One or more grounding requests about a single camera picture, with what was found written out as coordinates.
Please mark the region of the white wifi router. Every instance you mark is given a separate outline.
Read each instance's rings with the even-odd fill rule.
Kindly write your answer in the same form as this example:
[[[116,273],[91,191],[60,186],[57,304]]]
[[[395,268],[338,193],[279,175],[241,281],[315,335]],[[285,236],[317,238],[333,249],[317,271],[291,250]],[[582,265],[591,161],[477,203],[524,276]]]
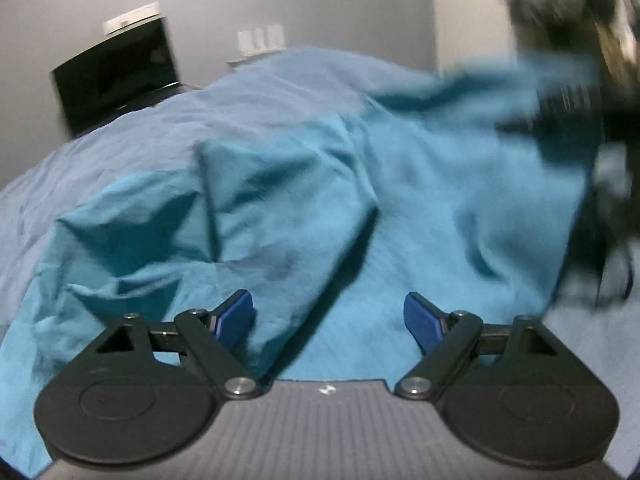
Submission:
[[[285,31],[282,24],[239,30],[236,33],[239,55],[227,61],[230,70],[250,64],[260,58],[282,52],[286,49]]]

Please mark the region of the white wall socket strip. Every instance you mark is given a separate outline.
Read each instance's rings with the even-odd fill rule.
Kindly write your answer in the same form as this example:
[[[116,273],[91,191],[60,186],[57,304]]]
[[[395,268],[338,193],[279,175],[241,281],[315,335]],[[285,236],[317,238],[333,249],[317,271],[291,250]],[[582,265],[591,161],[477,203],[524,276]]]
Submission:
[[[137,9],[120,14],[104,22],[102,25],[103,35],[111,36],[115,32],[120,32],[127,27],[157,16],[160,16],[160,4],[158,2],[139,6]]]

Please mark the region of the black flat television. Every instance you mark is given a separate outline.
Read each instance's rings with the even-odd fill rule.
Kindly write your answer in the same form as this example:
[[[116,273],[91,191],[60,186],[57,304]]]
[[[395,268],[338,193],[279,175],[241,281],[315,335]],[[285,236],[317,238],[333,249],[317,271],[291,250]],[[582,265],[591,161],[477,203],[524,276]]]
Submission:
[[[181,86],[163,18],[148,18],[55,67],[51,78],[71,136]]]

